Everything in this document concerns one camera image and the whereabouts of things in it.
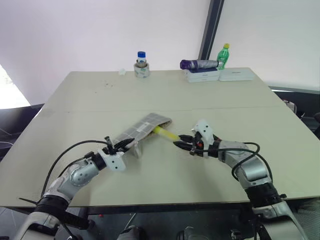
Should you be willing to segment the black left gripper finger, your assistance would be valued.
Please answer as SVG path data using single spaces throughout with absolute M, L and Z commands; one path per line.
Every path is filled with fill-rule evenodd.
M 120 142 L 116 143 L 114 146 L 115 147 L 126 147 L 128 144 L 130 144 L 133 141 L 134 141 L 133 138 L 123 139 Z
M 119 142 L 116 144 L 116 150 L 118 152 L 127 152 L 129 151 L 136 143 L 135 142 L 131 142 L 128 143 L 127 145 L 125 145 L 124 142 Z

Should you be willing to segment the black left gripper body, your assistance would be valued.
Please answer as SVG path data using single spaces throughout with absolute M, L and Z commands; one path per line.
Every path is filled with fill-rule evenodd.
M 107 143 L 106 147 L 103 148 L 103 152 L 107 155 L 115 155 L 118 152 L 124 152 L 124 144 L 122 142 L 118 142 L 115 145 L 112 143 Z

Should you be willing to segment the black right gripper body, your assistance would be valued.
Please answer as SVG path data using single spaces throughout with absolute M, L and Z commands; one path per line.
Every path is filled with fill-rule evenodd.
M 191 141 L 191 149 L 189 153 L 192 156 L 202 156 L 203 155 L 203 142 L 202 135 L 200 132 L 196 132 Z

